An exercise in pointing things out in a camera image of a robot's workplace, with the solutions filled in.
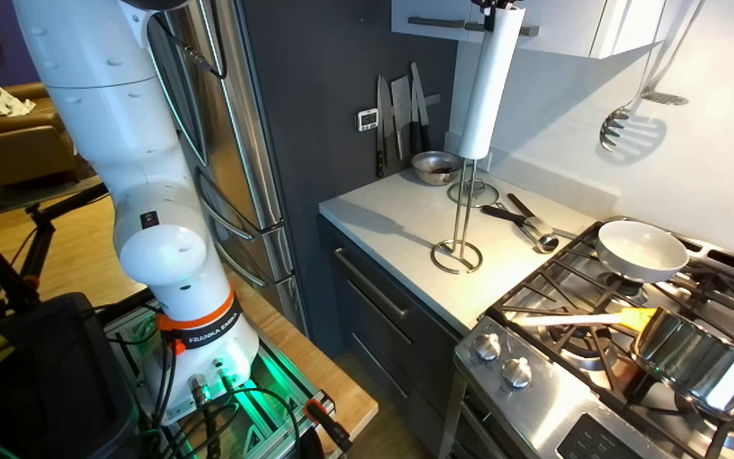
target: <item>upper cabinet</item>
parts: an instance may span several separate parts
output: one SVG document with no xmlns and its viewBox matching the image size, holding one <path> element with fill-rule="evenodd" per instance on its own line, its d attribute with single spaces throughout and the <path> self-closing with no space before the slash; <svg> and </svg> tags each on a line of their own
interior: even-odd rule
<svg viewBox="0 0 734 459">
<path fill-rule="evenodd" d="M 607 59 L 656 39 L 664 0 L 515 0 L 524 9 L 519 48 Z M 472 0 L 391 0 L 391 31 L 479 45 Z"/>
</svg>

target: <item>metal tongs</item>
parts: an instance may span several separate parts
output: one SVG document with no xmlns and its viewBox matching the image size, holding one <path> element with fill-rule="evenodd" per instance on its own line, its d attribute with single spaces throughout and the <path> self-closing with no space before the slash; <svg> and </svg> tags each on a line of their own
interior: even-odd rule
<svg viewBox="0 0 734 459">
<path fill-rule="evenodd" d="M 483 205 L 479 208 L 483 214 L 493 214 L 500 219 L 510 219 L 511 226 L 516 226 L 516 229 L 532 240 L 538 254 L 552 254 L 561 240 L 555 237 L 555 229 L 547 228 L 535 212 L 529 212 L 515 195 L 506 195 L 506 200 L 516 208 L 519 214 L 504 210 L 502 201 Z"/>
</svg>

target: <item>white countertop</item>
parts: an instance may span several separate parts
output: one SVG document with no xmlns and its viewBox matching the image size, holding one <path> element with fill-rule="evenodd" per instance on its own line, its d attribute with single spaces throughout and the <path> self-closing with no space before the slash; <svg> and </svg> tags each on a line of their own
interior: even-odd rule
<svg viewBox="0 0 734 459">
<path fill-rule="evenodd" d="M 593 223 L 532 192 L 491 176 L 481 178 L 502 196 L 516 195 L 539 219 L 563 233 L 579 235 Z M 467 240 L 481 250 L 483 264 L 474 274 L 444 274 L 431 264 L 431 249 L 454 237 L 455 208 L 445 187 L 422 187 L 411 172 L 323 201 L 317 212 L 464 334 L 481 311 L 549 259 L 538 256 L 511 223 L 474 210 Z"/>
</svg>

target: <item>white wall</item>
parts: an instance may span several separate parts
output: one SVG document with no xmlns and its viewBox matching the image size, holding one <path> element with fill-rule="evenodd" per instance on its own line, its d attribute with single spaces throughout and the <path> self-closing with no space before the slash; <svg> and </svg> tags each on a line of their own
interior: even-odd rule
<svg viewBox="0 0 734 459">
<path fill-rule="evenodd" d="M 528 161 L 617 195 L 614 214 L 631 214 L 734 254 L 734 0 L 705 0 L 659 89 L 686 107 L 645 102 L 668 136 L 645 158 L 617 163 L 597 149 L 602 120 L 636 89 L 645 53 L 604 61 L 516 51 L 496 117 L 491 175 Z M 455 73 L 450 129 L 469 92 Z"/>
</svg>

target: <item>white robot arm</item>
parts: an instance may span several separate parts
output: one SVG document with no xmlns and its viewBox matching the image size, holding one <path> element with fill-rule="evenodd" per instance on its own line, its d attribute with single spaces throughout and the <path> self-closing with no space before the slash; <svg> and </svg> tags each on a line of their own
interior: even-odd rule
<svg viewBox="0 0 734 459">
<path fill-rule="evenodd" d="M 193 391 L 250 377 L 256 334 L 217 260 L 161 82 L 145 25 L 165 0 L 15 0 L 17 24 L 78 154 L 115 205 L 123 271 L 161 301 L 157 330 L 171 353 L 171 398 L 161 422 L 193 410 Z M 145 365 L 149 391 L 163 359 Z"/>
</svg>

